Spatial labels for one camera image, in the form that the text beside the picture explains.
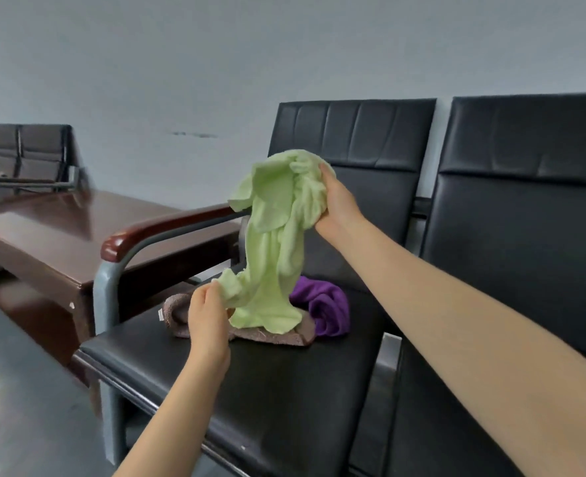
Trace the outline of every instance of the light green towel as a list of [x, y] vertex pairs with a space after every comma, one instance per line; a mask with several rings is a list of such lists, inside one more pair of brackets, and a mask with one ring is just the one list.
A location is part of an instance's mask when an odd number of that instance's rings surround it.
[[253, 206], [246, 268], [237, 275], [227, 269], [219, 278], [225, 306], [236, 308], [230, 320], [234, 327], [264, 326], [282, 335], [302, 320], [289, 294], [304, 265], [304, 231], [326, 209], [321, 163], [326, 162], [301, 150], [272, 155], [253, 165], [229, 200], [234, 211]]

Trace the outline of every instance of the brown towel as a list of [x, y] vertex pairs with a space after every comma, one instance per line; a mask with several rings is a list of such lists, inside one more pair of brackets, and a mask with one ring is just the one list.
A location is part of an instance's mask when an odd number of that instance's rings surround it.
[[[189, 312], [189, 303], [191, 303], [191, 295], [192, 292], [170, 296], [165, 300], [162, 308], [158, 312], [161, 320], [165, 321], [165, 324], [175, 337], [189, 338], [187, 315]], [[313, 321], [308, 312], [303, 313], [302, 321], [284, 335], [269, 333], [263, 327], [234, 328], [229, 326], [229, 341], [234, 338], [243, 338], [245, 340], [277, 345], [308, 346], [315, 339], [315, 321]]]

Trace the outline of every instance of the chair backrest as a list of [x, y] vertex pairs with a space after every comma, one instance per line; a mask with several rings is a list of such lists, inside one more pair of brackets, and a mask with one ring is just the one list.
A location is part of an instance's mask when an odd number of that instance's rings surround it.
[[[0, 177], [63, 182], [70, 165], [75, 165], [70, 126], [0, 124]], [[0, 198], [19, 190], [52, 191], [0, 188]]]
[[586, 353], [586, 95], [455, 98], [421, 253]]
[[[281, 103], [269, 155], [305, 149], [334, 167], [363, 214], [403, 244], [435, 99]], [[305, 234], [304, 274], [367, 288], [314, 230]]]

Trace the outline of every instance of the gray wall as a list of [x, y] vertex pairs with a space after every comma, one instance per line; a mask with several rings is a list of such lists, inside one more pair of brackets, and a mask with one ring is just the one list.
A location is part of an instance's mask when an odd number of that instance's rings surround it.
[[99, 188], [177, 207], [226, 199], [283, 100], [440, 97], [427, 194], [452, 95], [564, 91], [586, 0], [0, 0], [0, 122], [69, 123]]

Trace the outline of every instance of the forearm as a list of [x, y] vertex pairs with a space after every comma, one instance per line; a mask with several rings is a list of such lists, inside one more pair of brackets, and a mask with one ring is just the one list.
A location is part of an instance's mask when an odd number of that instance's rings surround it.
[[386, 312], [529, 476], [586, 475], [586, 360], [367, 221], [337, 245]]
[[189, 357], [115, 477], [191, 475], [222, 381], [219, 366]]

